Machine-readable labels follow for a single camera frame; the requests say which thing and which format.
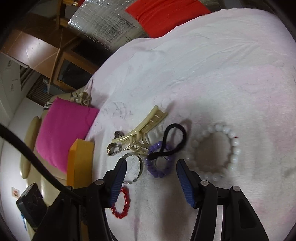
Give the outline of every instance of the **screw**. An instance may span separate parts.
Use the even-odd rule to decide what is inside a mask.
[[[200,184],[203,185],[203,186],[207,186],[207,185],[209,185],[209,182],[207,180],[202,180],[200,182]]]
[[[233,186],[232,189],[235,190],[236,192],[239,192],[240,191],[240,187],[239,186]]]
[[[96,185],[100,186],[100,185],[103,185],[104,180],[99,179],[99,180],[96,180],[94,183],[95,183]]]

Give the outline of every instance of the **purple beaded bracelet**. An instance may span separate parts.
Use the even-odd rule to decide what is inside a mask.
[[[158,149],[161,148],[161,145],[162,145],[162,141],[159,141],[157,142],[156,144],[152,145],[152,146],[149,146],[148,149],[148,154],[151,154],[155,151],[157,151]],[[169,151],[171,150],[172,147],[170,146],[170,144],[167,144],[166,147],[165,147],[165,150]],[[172,170],[172,167],[173,167],[173,164],[174,164],[174,160],[175,160],[175,157],[174,155],[171,155],[171,156],[164,156],[164,158],[168,161],[165,168],[163,170],[159,170],[157,167],[156,167],[156,159],[154,160],[149,160],[149,159],[145,159],[145,163],[146,163],[146,166],[148,167],[148,171],[152,174],[153,177],[157,178],[157,177],[164,177],[165,175],[169,174]]]

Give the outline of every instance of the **blue gripper pad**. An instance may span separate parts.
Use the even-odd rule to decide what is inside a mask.
[[[120,188],[122,186],[124,177],[126,175],[126,160],[120,158],[117,162],[112,175],[114,175],[113,181],[110,186],[110,198],[108,200],[109,205],[116,203]]]
[[[195,195],[194,195],[195,180],[193,179],[193,176],[190,177],[187,174],[192,175],[185,161],[183,159],[178,160],[177,175],[179,178],[179,182],[183,189],[186,201],[190,204],[191,207],[195,207],[196,205]]]

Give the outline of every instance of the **beige sofa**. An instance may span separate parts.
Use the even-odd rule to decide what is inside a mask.
[[[83,91],[83,89],[84,87],[77,90],[76,93],[79,94],[81,91]],[[52,97],[50,101],[53,102],[57,97],[65,100],[70,100],[71,93],[56,95]],[[55,178],[60,183],[66,185],[67,175],[59,169],[50,165],[47,161],[45,161],[35,149],[35,141],[38,136],[39,128],[47,112],[48,110],[44,110],[40,118],[38,116],[33,118],[26,132],[24,143],[34,152],[34,154],[38,157],[38,159],[42,162],[46,169],[49,170],[49,172],[53,176],[55,176]],[[33,165],[31,165],[31,163],[23,155],[21,155],[20,160],[20,175],[23,179],[26,179],[27,186],[33,183],[36,183],[38,185],[43,199],[48,206],[51,205],[53,201],[56,199],[56,197],[59,195],[59,191],[55,187],[53,187],[43,176],[41,176],[41,174],[33,167]],[[27,227],[29,236],[32,239],[34,231],[28,223]]]

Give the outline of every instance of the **yellow box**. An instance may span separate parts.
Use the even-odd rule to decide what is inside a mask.
[[[77,139],[68,155],[67,185],[74,189],[87,187],[92,183],[92,161],[94,143]]]

